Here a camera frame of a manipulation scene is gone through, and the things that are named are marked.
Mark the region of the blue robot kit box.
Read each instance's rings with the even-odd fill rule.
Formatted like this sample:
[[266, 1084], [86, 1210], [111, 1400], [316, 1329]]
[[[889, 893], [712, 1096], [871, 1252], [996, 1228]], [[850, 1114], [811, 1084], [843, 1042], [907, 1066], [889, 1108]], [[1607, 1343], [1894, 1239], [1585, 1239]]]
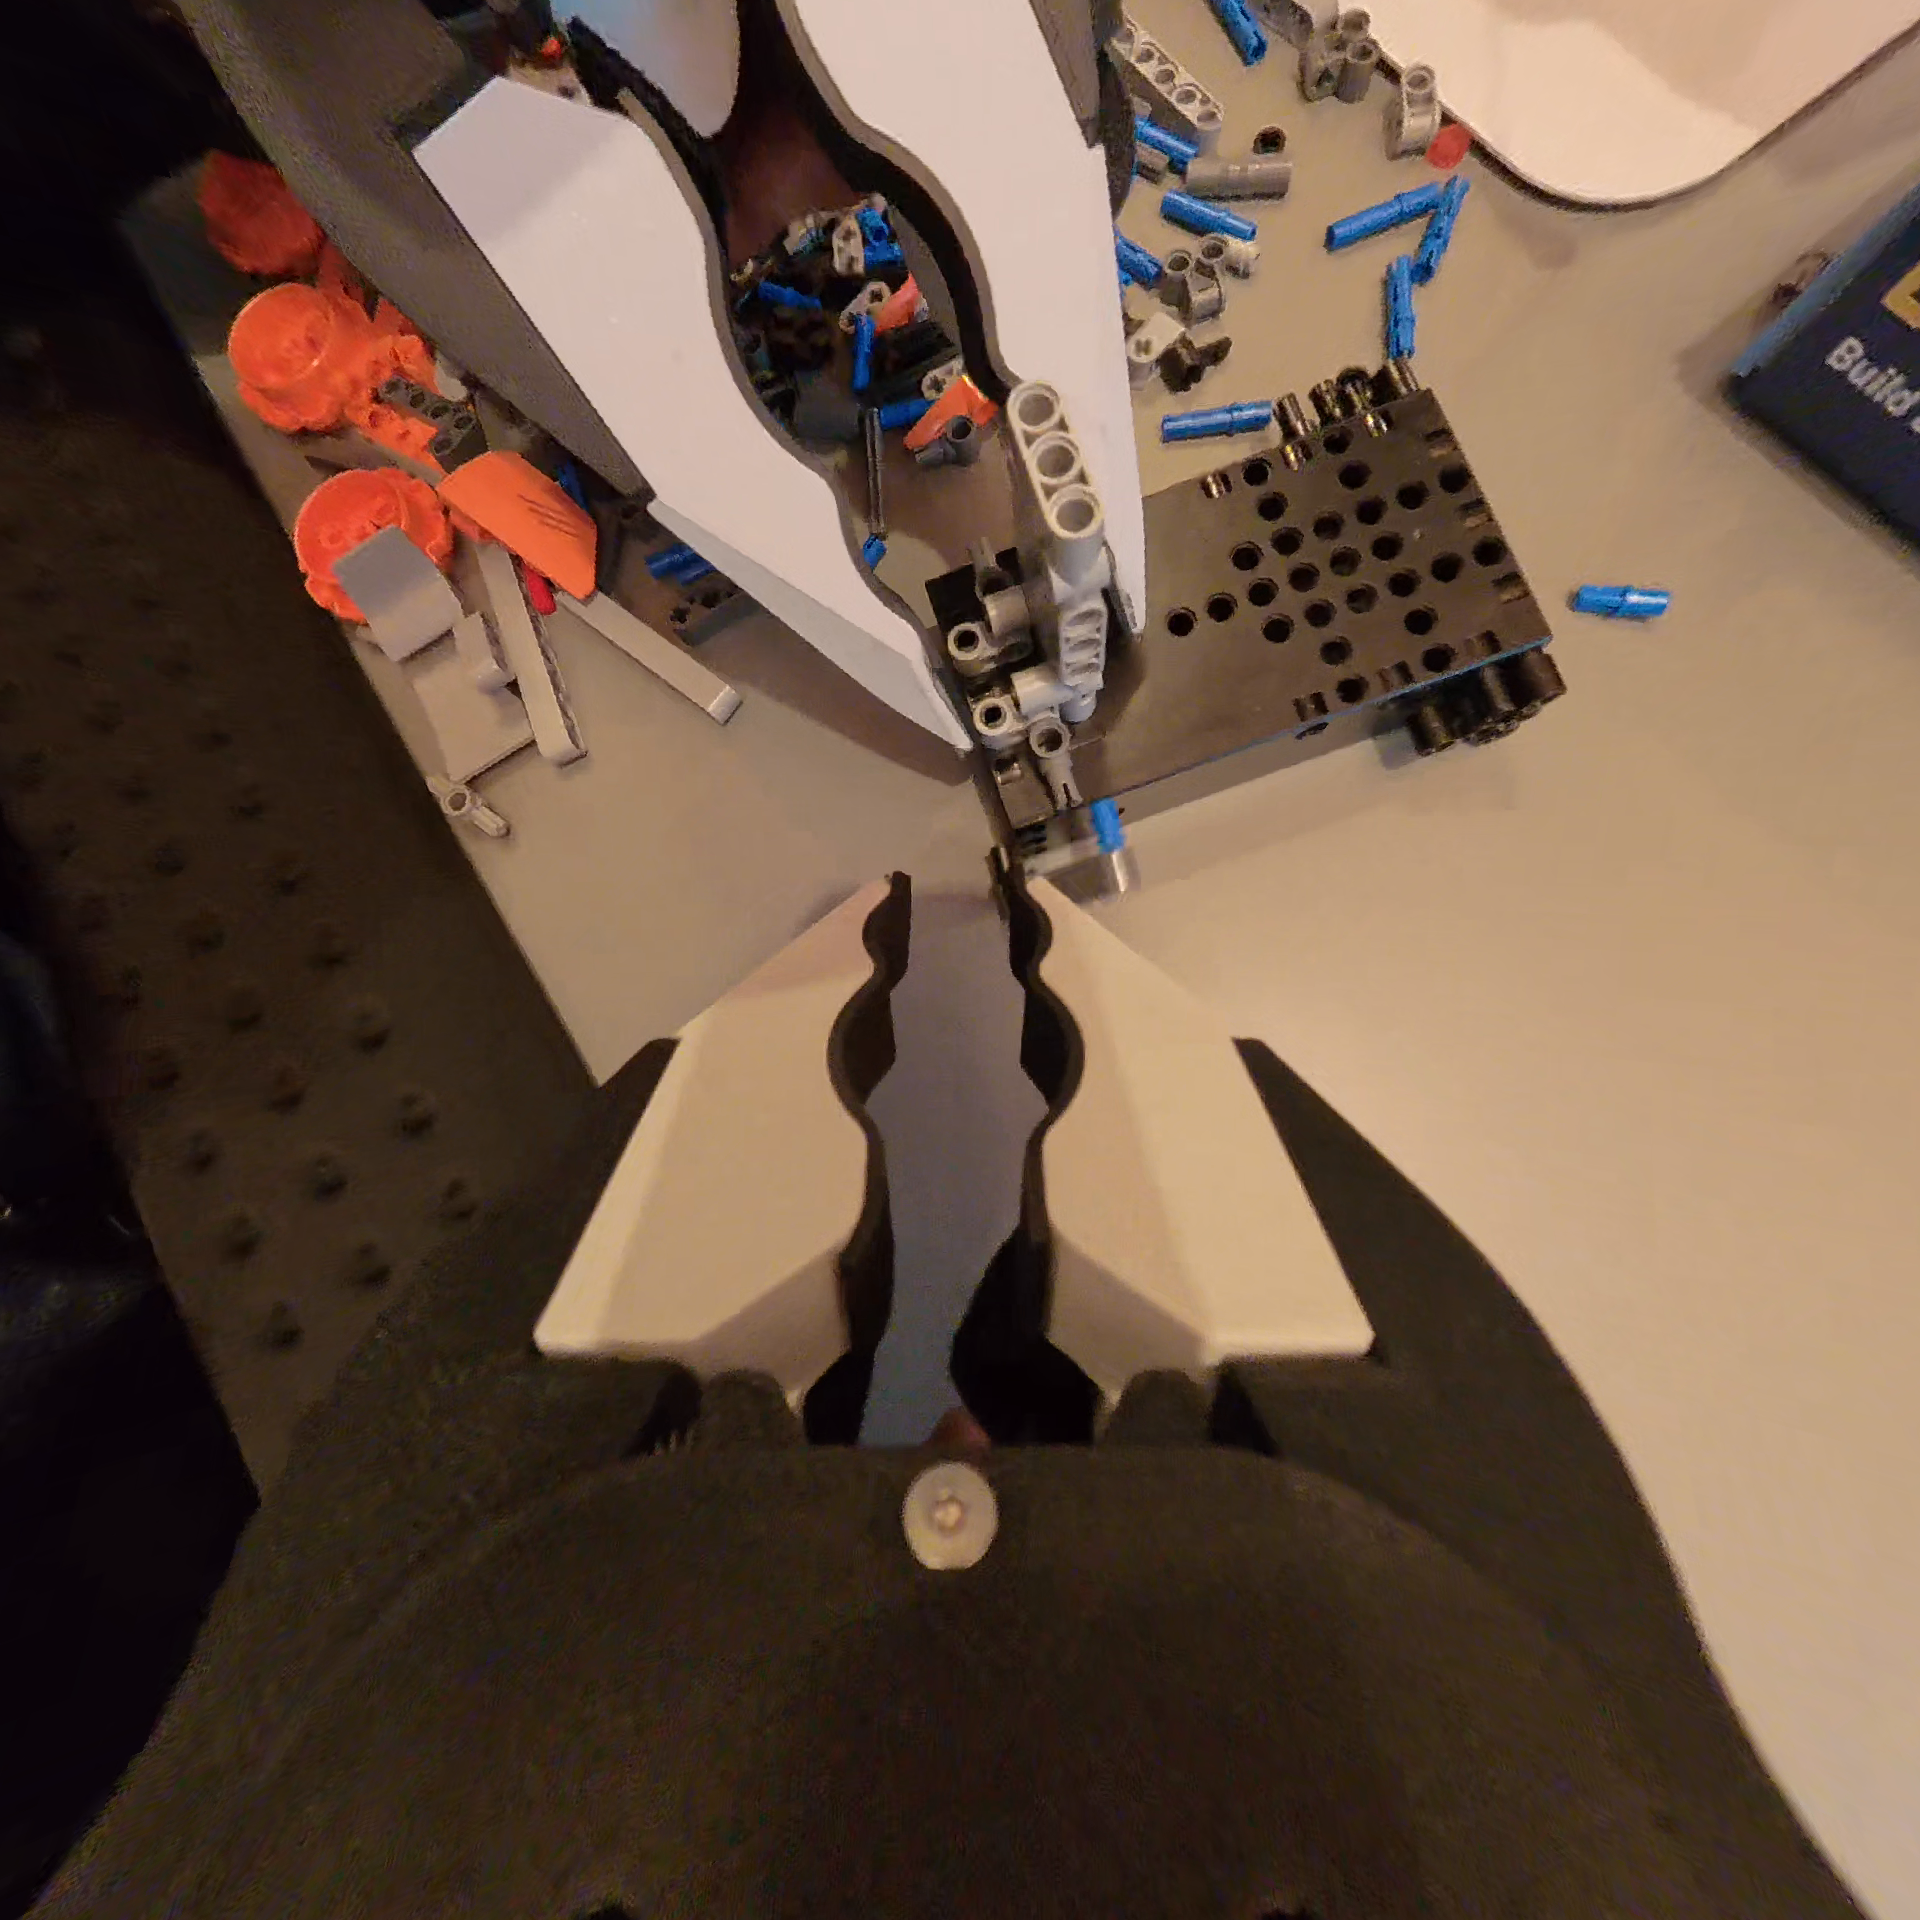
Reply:
[[1733, 360], [1727, 398], [1917, 547], [1917, 193], [1842, 247]]

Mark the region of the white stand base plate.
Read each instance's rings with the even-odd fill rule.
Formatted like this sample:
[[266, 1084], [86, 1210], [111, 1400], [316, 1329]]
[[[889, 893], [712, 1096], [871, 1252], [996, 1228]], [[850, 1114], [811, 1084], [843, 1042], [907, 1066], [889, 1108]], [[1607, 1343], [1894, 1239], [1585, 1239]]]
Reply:
[[1917, 34], [1917, 2], [1367, 2], [1390, 66], [1522, 183], [1591, 206], [1703, 188]]

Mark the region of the grey beam piece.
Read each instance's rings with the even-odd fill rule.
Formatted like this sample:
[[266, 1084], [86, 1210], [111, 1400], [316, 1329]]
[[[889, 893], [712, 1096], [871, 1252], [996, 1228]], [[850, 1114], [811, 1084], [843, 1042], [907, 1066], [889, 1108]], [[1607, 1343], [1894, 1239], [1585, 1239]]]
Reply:
[[1139, 886], [1139, 862], [1128, 840], [1127, 854], [1100, 856], [1088, 807], [1013, 829], [1013, 840], [998, 847], [987, 862], [998, 884], [1010, 876], [1029, 884], [1050, 882], [1074, 902], [1117, 902]]

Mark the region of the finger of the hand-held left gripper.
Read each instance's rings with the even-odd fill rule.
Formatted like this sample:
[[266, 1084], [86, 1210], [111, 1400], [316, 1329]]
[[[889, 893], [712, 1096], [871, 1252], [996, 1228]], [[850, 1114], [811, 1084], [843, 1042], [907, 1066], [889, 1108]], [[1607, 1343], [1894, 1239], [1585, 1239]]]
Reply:
[[715, 223], [666, 136], [502, 76], [416, 160], [636, 464], [655, 517], [871, 698], [970, 748], [922, 623], [873, 580], [830, 468], [751, 386]]
[[1064, 402], [1128, 612], [1148, 600], [1132, 382], [1104, 152], [1032, 2], [781, 2], [850, 162], [940, 260], [981, 386]]

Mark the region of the grey beam and connector assembly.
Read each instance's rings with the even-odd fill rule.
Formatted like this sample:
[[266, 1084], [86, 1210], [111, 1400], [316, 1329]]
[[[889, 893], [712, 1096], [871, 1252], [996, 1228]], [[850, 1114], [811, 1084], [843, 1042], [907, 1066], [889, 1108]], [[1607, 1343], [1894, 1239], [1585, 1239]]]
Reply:
[[959, 612], [940, 616], [964, 711], [996, 761], [1026, 756], [1050, 810], [1085, 801], [1074, 733], [1093, 717], [1117, 636], [1117, 561], [1104, 503], [1064, 392], [1013, 386], [1005, 412], [1015, 547], [979, 550]]

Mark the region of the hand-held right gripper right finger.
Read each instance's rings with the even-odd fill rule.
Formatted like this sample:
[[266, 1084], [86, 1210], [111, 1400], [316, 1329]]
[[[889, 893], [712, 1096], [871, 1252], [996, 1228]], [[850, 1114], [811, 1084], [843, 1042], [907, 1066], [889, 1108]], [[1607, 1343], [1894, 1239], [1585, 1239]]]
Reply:
[[1360, 1362], [1376, 1325], [1227, 1018], [1050, 882], [1002, 882], [1042, 1097], [993, 1256], [993, 1436], [1093, 1436], [1143, 1373]]

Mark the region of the pile of building pieces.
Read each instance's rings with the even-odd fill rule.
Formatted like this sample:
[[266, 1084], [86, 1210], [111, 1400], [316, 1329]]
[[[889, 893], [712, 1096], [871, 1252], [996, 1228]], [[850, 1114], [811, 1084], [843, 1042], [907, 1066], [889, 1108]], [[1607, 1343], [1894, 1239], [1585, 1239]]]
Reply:
[[[1173, 76], [1173, 63], [1123, 9], [1108, 55], [1132, 107], [1148, 82]], [[586, 99], [564, 28], [543, 28], [529, 15], [494, 46], [494, 60], [506, 78]], [[246, 201], [292, 203], [320, 232], [317, 283], [270, 288], [240, 308], [227, 328], [240, 398], [278, 432], [320, 435], [354, 420], [389, 460], [430, 468], [410, 491], [439, 503], [416, 512], [421, 561], [408, 566], [424, 578], [430, 561], [449, 561], [456, 536], [469, 539], [494, 596], [494, 639], [478, 641], [469, 676], [520, 692], [543, 756], [582, 761], [586, 745], [564, 708], [561, 669], [512, 574], [545, 578], [569, 619], [634, 658], [653, 658], [655, 676], [677, 676], [672, 641], [645, 636], [636, 616], [614, 607], [614, 589], [600, 588], [617, 506], [640, 503], [675, 536], [653, 512], [653, 491], [614, 491], [469, 373], [325, 235], [270, 154], [262, 165], [206, 162], [212, 183], [262, 173], [278, 173], [280, 190]], [[922, 623], [936, 676], [970, 733], [927, 584], [981, 547], [1015, 547], [1005, 402], [973, 386], [956, 340], [927, 299], [922, 280], [934, 273], [912, 266], [904, 219], [878, 190], [866, 188], [861, 203], [805, 214], [739, 270], [724, 262], [723, 228], [715, 239], [731, 345], [754, 392], [830, 468], [863, 563]], [[1132, 373], [1198, 373], [1227, 343], [1193, 343], [1173, 312], [1138, 315], [1127, 305], [1128, 266], [1148, 266], [1148, 257], [1117, 232], [1128, 382]]]

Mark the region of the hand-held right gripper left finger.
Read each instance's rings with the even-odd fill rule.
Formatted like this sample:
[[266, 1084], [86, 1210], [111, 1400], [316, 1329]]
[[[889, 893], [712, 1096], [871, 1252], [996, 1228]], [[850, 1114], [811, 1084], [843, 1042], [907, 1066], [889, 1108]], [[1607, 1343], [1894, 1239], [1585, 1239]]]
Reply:
[[853, 890], [685, 1022], [564, 1260], [543, 1356], [835, 1363], [890, 1297], [871, 1097], [912, 882]]

